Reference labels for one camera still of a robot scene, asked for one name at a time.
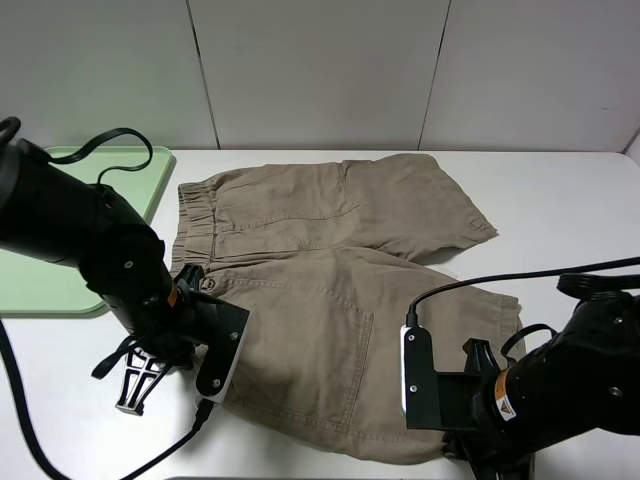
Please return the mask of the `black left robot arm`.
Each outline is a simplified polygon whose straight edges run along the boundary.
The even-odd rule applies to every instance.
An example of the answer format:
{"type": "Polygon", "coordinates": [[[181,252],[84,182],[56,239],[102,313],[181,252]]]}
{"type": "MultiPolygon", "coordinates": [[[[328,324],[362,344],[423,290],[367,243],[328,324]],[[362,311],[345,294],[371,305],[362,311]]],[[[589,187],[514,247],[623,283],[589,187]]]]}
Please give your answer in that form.
{"type": "Polygon", "coordinates": [[[119,406],[140,413],[159,380],[172,368],[192,368],[196,348],[204,345],[197,404],[205,409],[221,404],[237,354],[238,334],[232,327],[245,323],[246,311],[205,293],[202,267],[186,264],[176,274],[169,272],[164,242],[105,182],[115,166],[104,168],[92,183],[61,169],[125,135],[139,139],[152,158],[149,140],[134,129],[116,128],[55,158],[17,139],[20,127],[16,117],[1,122],[1,247],[77,270],[128,332],[93,369],[93,377],[104,378],[126,359],[119,406]]]}

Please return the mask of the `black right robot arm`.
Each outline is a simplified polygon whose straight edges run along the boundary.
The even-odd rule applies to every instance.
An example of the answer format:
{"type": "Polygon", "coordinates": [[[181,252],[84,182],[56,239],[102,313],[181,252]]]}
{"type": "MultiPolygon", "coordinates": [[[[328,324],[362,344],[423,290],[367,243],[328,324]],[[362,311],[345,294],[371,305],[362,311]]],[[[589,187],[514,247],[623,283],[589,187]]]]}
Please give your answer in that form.
{"type": "Polygon", "coordinates": [[[464,371],[480,378],[472,428],[447,432],[443,455],[478,479],[529,479],[535,453],[595,429],[639,433],[639,299],[582,301],[565,328],[500,369],[475,339],[464,371]]]}

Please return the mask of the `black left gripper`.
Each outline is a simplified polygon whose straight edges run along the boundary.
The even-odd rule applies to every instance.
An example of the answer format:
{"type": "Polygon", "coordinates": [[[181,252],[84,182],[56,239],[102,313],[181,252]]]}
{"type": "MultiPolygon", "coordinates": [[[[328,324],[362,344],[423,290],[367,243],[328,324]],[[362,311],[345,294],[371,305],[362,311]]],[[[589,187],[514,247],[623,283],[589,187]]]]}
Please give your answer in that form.
{"type": "Polygon", "coordinates": [[[204,269],[188,264],[174,278],[171,299],[155,295],[119,307],[119,320],[143,349],[136,347],[125,357],[115,404],[119,411],[142,416],[145,400],[169,372],[170,365],[193,369],[196,347],[210,344],[223,324],[224,306],[200,290],[203,279],[204,269]]]}

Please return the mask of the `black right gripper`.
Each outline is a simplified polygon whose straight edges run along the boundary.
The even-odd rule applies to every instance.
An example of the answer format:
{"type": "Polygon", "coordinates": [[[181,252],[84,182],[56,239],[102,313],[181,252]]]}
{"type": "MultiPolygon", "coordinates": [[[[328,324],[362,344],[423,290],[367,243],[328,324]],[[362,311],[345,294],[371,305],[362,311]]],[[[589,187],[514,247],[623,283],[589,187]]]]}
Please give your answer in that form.
{"type": "Polygon", "coordinates": [[[489,342],[470,339],[463,350],[464,371],[442,376],[443,456],[468,462],[477,479],[532,479],[535,456],[515,451],[497,412],[494,387],[501,370],[489,342]]]}

